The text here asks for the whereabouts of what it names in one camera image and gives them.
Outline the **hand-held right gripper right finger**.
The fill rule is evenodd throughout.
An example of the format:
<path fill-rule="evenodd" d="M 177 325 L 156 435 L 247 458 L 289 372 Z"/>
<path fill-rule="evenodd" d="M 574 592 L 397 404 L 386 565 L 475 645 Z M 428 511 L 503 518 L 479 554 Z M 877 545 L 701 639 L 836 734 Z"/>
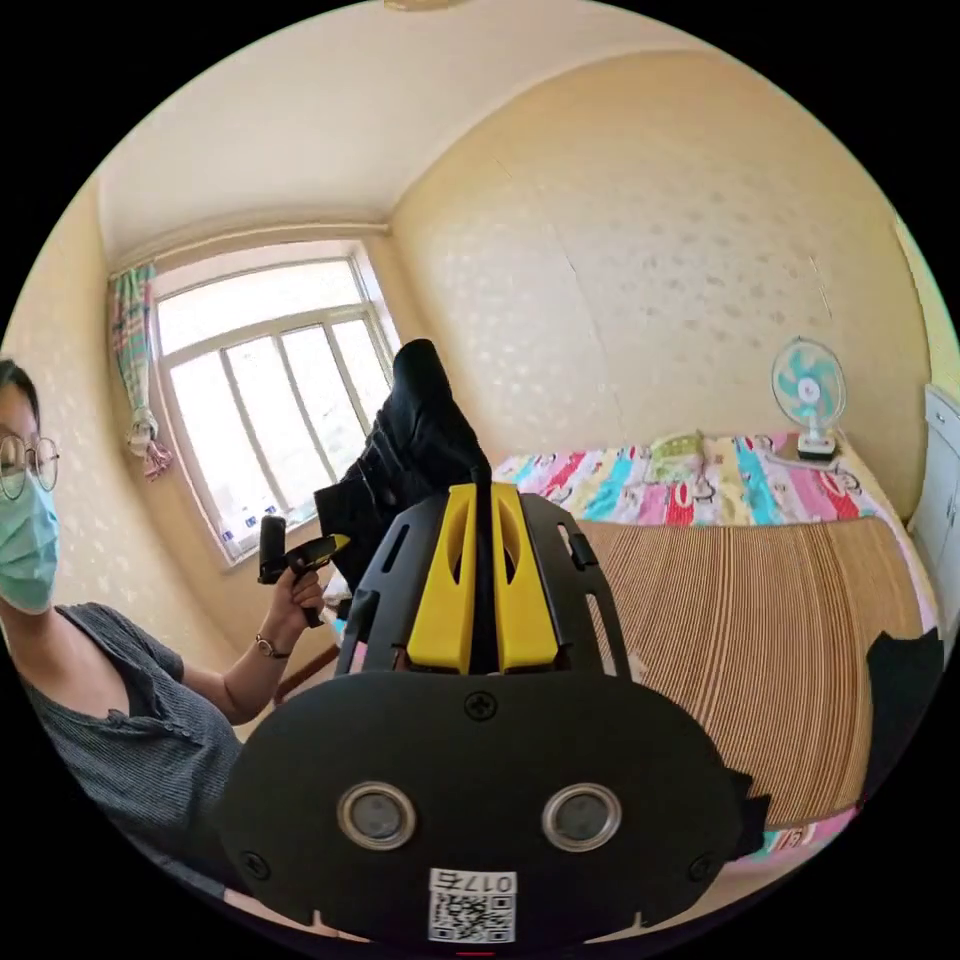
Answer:
<path fill-rule="evenodd" d="M 557 638 L 520 495 L 512 485 L 491 486 L 491 531 L 500 672 L 550 668 Z"/>

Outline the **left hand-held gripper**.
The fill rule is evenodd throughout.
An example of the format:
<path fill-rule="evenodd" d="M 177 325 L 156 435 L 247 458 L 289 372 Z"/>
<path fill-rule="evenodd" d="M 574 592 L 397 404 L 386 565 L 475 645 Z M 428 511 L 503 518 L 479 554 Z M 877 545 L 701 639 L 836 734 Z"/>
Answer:
<path fill-rule="evenodd" d="M 281 623 L 283 629 L 317 627 L 323 607 L 320 571 L 334 556 L 350 545 L 344 534 L 328 534 L 293 548 L 285 556 L 286 568 L 280 579 Z"/>

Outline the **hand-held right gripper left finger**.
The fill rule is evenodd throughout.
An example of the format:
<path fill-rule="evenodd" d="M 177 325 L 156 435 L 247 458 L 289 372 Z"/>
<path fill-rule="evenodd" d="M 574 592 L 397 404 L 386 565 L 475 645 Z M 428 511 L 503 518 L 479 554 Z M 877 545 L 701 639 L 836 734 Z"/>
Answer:
<path fill-rule="evenodd" d="M 406 651 L 418 669 L 469 671 L 477 573 L 477 487 L 449 489 Z"/>

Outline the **person's left hand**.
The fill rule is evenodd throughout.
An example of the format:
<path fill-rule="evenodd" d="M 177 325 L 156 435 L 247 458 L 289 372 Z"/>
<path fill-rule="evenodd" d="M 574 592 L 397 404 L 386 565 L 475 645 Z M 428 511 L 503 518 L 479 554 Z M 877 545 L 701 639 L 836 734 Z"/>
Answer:
<path fill-rule="evenodd" d="M 318 613 L 322 595 L 317 572 L 296 574 L 286 570 L 274 585 L 268 613 L 256 637 L 260 653 L 270 659 L 287 660 L 310 626 L 310 617 Z"/>

